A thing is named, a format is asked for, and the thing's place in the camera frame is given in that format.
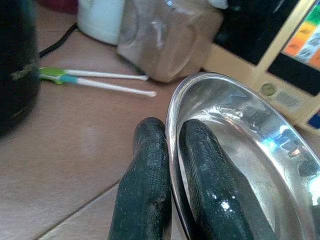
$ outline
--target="black object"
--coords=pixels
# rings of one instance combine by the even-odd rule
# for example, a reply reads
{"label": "black object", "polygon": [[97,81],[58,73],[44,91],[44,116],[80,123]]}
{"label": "black object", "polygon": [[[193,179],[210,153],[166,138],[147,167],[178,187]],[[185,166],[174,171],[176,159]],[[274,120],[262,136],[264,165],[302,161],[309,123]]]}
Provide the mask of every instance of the black object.
{"label": "black object", "polygon": [[214,42],[257,65],[298,0],[228,0]]}
{"label": "black object", "polygon": [[179,147],[199,239],[276,240],[248,180],[204,123],[184,122]]}
{"label": "black object", "polygon": [[319,170],[319,164],[315,160],[303,161],[298,167],[298,171],[301,177],[316,175],[319,172]]}
{"label": "black object", "polygon": [[171,182],[165,125],[149,117],[134,132],[132,163],[119,183],[108,240],[169,240]]}
{"label": "black object", "polygon": [[311,212],[313,216],[314,226],[317,234],[320,236],[320,198],[318,198],[319,205],[312,206]]}
{"label": "black object", "polygon": [[282,53],[273,61],[268,72],[313,96],[320,92],[320,71]]}
{"label": "black object", "polygon": [[0,133],[31,110],[40,87],[32,0],[0,1]]}
{"label": "black object", "polygon": [[77,23],[74,23],[56,43],[52,44],[51,46],[39,52],[39,57],[43,58],[47,54],[60,48],[67,41],[67,39],[74,32],[74,30],[76,30],[77,28],[78,28]]}

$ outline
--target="metal bowl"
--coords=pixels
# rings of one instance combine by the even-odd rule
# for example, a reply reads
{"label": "metal bowl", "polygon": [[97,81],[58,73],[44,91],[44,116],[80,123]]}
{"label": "metal bowl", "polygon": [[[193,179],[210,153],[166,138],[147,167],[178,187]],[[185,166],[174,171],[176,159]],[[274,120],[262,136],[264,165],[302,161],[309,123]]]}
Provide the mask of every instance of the metal bowl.
{"label": "metal bowl", "polygon": [[278,240],[317,240],[320,161],[272,106],[238,81],[217,73],[187,77],[174,92],[167,117],[172,192],[189,240],[197,239],[189,206],[179,133],[199,119],[247,177]]}

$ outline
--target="black kettle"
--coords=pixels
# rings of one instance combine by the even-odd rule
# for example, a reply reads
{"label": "black kettle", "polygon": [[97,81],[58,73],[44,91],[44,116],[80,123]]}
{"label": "black kettle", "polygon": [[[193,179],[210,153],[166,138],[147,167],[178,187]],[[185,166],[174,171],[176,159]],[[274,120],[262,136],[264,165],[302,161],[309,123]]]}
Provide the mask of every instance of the black kettle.
{"label": "black kettle", "polygon": [[0,133],[32,109],[40,88],[33,0],[0,1]]}

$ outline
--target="bowl rim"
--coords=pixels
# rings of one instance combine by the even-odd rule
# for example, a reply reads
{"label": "bowl rim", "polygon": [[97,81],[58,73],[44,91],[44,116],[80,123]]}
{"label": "bowl rim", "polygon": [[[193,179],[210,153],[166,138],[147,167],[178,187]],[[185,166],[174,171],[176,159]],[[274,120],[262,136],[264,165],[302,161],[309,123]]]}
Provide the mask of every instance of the bowl rim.
{"label": "bowl rim", "polygon": [[230,83],[246,92],[251,94],[253,97],[257,98],[261,103],[266,105],[274,114],[276,114],[294,133],[294,135],[301,141],[306,150],[312,155],[312,157],[320,164],[318,156],[298,133],[298,131],[288,122],[288,120],[279,113],[272,105],[270,105],[266,100],[259,96],[249,87],[240,83],[232,77],[216,73],[216,72],[199,72],[186,77],[174,91],[169,107],[167,110],[166,121],[165,121],[165,136],[167,139],[168,153],[169,153],[169,170],[171,178],[171,191],[173,195],[174,204],[178,217],[188,240],[196,239],[195,237],[201,234],[197,229],[196,222],[193,218],[191,209],[189,207],[187,195],[185,189],[183,188],[183,180],[180,171],[179,159],[178,159],[178,145],[177,145],[177,119],[179,116],[179,110],[184,96],[188,90],[195,84],[203,80],[219,80]]}

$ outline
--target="black cable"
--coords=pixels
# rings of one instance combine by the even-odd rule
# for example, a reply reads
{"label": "black cable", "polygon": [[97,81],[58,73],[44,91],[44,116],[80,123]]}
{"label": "black cable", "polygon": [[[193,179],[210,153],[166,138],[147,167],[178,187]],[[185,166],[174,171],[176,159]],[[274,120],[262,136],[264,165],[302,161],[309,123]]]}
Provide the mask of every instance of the black cable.
{"label": "black cable", "polygon": [[73,24],[66,32],[65,34],[60,38],[59,41],[57,41],[56,43],[52,44],[51,46],[47,47],[46,49],[42,50],[41,52],[39,52],[39,56],[40,58],[44,57],[45,55],[53,52],[54,50],[58,49],[59,47],[61,47],[66,40],[68,39],[68,37],[72,34],[72,32],[74,30],[76,30],[78,28],[77,23]]}

